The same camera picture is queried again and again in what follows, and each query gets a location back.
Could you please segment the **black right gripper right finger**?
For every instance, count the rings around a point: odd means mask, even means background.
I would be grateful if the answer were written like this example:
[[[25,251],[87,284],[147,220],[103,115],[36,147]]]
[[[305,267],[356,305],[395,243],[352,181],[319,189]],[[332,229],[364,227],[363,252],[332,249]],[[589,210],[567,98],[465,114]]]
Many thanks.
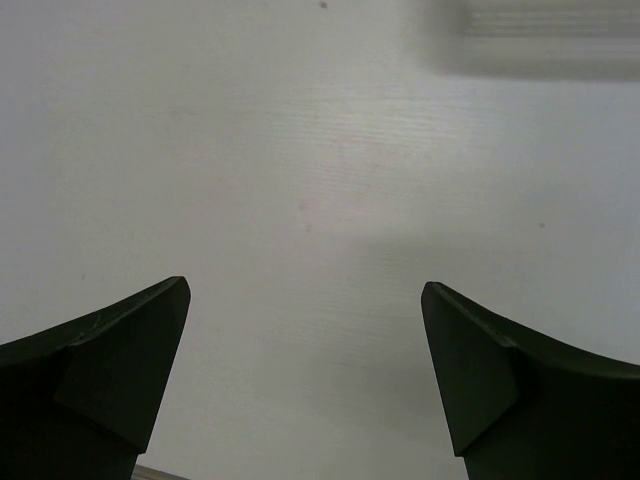
[[[638,478],[638,366],[555,340],[439,282],[425,285],[421,306],[469,478]]]

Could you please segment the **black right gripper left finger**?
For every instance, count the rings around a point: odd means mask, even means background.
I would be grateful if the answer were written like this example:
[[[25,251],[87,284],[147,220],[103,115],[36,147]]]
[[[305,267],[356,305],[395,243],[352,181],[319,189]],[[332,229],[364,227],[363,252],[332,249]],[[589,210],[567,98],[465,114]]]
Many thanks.
[[[1,347],[1,476],[128,479],[146,452],[191,299],[169,277]]]

